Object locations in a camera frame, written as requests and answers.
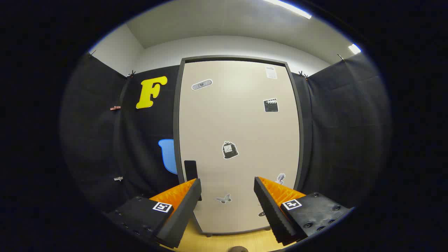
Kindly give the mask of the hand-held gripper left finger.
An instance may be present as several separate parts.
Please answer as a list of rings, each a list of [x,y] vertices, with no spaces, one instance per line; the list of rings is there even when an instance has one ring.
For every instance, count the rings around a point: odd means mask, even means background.
[[[178,248],[201,196],[194,178],[151,198],[136,196],[105,216],[125,233],[151,246]]]

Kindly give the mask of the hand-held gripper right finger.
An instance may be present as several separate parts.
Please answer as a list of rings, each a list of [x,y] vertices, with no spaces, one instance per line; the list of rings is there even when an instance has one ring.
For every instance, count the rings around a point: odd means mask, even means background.
[[[282,245],[313,238],[354,210],[322,193],[306,195],[263,177],[254,178],[253,191],[277,242]]]

